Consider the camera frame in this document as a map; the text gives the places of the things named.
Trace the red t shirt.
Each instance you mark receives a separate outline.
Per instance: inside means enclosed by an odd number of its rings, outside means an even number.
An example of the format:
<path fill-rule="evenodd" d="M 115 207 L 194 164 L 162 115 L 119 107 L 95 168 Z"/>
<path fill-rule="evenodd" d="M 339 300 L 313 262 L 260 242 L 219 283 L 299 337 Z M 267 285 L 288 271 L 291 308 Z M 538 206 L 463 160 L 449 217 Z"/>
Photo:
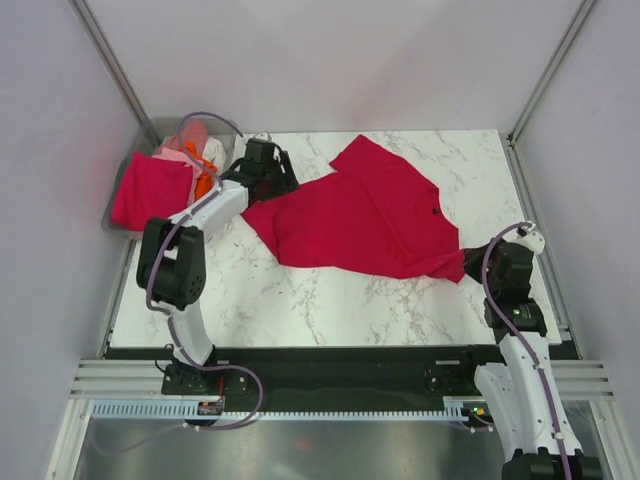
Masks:
<path fill-rule="evenodd" d="M 331 173 L 243 213 L 280 264 L 463 279 L 459 230 L 444 214 L 434 183 L 363 135 L 330 166 Z"/>

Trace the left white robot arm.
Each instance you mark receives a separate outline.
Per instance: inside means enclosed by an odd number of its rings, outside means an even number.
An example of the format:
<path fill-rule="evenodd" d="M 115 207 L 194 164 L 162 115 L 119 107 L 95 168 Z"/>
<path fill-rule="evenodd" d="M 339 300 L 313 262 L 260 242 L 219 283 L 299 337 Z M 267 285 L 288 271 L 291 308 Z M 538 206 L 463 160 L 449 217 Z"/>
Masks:
<path fill-rule="evenodd" d="M 299 188 L 288 152 L 276 143 L 251 138 L 244 156 L 213 178 L 213 188 L 167 219 L 151 218 L 143 231 L 136 282 L 146 307 L 167 320 L 173 356 L 188 365 L 185 382 L 208 393 L 219 382 L 209 363 L 214 351 L 199 299 L 207 279 L 205 243 L 233 218 Z"/>

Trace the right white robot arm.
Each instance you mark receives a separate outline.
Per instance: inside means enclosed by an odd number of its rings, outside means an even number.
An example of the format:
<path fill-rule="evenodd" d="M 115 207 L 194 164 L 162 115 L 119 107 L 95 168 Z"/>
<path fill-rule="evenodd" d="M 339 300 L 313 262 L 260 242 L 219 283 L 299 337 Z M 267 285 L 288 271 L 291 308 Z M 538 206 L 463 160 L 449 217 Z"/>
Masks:
<path fill-rule="evenodd" d="M 601 479 L 599 459 L 584 453 L 561 405 L 544 315 L 530 295 L 534 255 L 504 240 L 469 252 L 465 271 L 483 287 L 502 359 L 465 362 L 458 381 L 487 403 L 504 451 L 502 478 Z"/>

